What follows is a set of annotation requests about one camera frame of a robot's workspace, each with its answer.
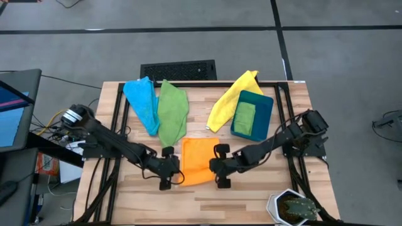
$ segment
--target butcher block tabletop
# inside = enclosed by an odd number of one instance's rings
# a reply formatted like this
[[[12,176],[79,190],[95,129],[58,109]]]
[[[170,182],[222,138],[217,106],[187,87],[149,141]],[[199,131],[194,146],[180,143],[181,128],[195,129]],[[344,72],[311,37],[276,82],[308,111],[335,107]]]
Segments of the butcher block tabletop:
[[[97,120],[109,128],[119,83],[121,82],[104,82],[97,107]],[[306,83],[292,81],[288,82],[288,85],[295,114],[312,109]],[[255,144],[254,141],[231,135],[231,121],[227,122],[217,133],[205,129],[212,107],[229,89],[228,87],[183,87],[180,89],[186,91],[190,108],[185,137],[217,137],[220,143],[230,144],[231,152],[247,144]],[[156,94],[159,95],[160,89],[155,88],[155,90]],[[274,88],[261,87],[261,90],[264,95],[274,99],[268,132],[268,137],[270,137],[280,125],[278,106]],[[288,118],[285,94],[281,93],[281,96],[285,115]],[[125,100],[124,95],[121,101],[117,128],[120,128],[119,123],[122,119],[125,102],[123,100]],[[128,141],[143,143],[157,150],[158,156],[161,157],[162,148],[158,136],[148,135],[132,107],[129,108],[127,125],[131,128]],[[174,148],[175,154],[180,158],[181,141],[178,141]],[[85,210],[85,200],[96,162],[97,159],[85,161],[75,201],[74,220],[78,219]],[[305,162],[312,193],[331,216],[339,218],[327,165],[314,157],[305,158]],[[99,191],[103,163],[104,160],[102,159],[95,171],[89,204]],[[152,173],[148,170],[145,171],[145,176],[151,175]],[[230,189],[218,189],[215,182],[210,181],[195,186],[172,185],[171,190],[159,191],[159,179],[144,180],[139,168],[128,163],[127,159],[122,159],[112,213],[112,224],[274,223],[266,211],[268,198],[271,194],[291,188],[288,162],[282,155],[281,148],[273,151],[269,160],[263,165],[243,174],[233,173],[228,178],[232,180]],[[103,201],[100,220],[106,218],[108,199],[109,194],[107,193]]]

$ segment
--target white cable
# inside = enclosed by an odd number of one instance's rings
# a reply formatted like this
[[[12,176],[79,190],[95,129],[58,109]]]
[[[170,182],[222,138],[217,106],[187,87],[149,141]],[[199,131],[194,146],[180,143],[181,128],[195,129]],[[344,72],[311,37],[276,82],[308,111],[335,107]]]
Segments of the white cable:
[[[50,175],[49,175],[49,179],[48,179],[48,190],[49,190],[50,194],[52,194],[53,196],[65,196],[65,195],[77,194],[77,192],[67,192],[67,193],[64,193],[64,194],[54,194],[50,190],[49,183],[50,183]]]

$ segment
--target concrete floor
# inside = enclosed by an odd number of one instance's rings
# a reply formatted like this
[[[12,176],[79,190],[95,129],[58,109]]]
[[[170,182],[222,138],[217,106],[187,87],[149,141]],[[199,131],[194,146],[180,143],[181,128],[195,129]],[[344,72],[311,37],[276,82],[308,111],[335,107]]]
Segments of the concrete floor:
[[[71,4],[73,0],[61,0]],[[283,26],[402,24],[401,1],[277,0]],[[84,0],[8,4],[0,30],[274,26],[263,0]],[[401,145],[375,136],[371,121],[401,108],[402,30],[284,31],[293,78],[306,80],[313,107],[330,125],[326,143],[340,216],[346,222],[400,225]],[[0,35],[0,70],[40,68],[44,75],[101,86],[139,77],[142,63],[215,59],[220,80],[259,70],[284,80],[275,31]],[[35,115],[43,122],[99,90],[42,78]],[[387,136],[394,135],[384,129]],[[77,184],[62,190],[76,190]],[[68,222],[72,196],[47,195],[41,225]]]

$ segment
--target blue tray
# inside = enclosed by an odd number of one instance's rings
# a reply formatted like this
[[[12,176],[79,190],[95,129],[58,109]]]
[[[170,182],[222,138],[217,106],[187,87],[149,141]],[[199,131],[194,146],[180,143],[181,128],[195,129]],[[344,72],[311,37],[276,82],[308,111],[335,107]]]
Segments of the blue tray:
[[[256,106],[256,113],[254,115],[253,128],[251,131],[251,136],[241,134],[239,132],[234,132],[234,119],[236,117],[236,113],[234,114],[232,125],[231,125],[231,134],[239,137],[243,137],[246,139],[250,139],[252,141],[264,141],[268,134],[269,121],[271,120],[272,108],[274,104],[274,100],[271,97],[267,97],[264,95],[255,94],[252,92],[248,92],[243,90],[240,92],[239,101],[237,102],[237,106],[239,102],[246,102],[250,104],[254,104]]]

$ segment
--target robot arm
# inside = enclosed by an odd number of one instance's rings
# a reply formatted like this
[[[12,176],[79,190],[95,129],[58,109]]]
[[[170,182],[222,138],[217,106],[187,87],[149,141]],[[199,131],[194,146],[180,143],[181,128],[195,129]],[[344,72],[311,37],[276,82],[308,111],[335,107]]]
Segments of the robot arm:
[[[113,152],[120,153],[128,161],[139,168],[149,169],[161,179],[160,190],[171,188],[171,177],[179,173],[179,160],[175,156],[173,147],[162,150],[164,158],[156,157],[157,152],[144,144],[130,143],[122,136],[104,127],[94,118],[91,109],[83,105],[73,105],[64,113],[62,119],[64,129],[78,137],[91,136],[96,145]]]
[[[228,144],[218,144],[215,146],[215,157],[209,162],[210,170],[217,175],[218,188],[230,188],[231,181],[226,177],[232,173],[244,173],[264,163],[260,161],[270,154],[272,150],[285,144],[292,144],[295,152],[303,155],[305,151],[315,152],[323,148],[323,143],[327,138],[322,135],[327,131],[328,125],[316,110],[308,110],[301,113],[294,122],[286,126],[274,136],[259,144],[252,144],[233,152],[233,157],[226,158],[229,153]]]

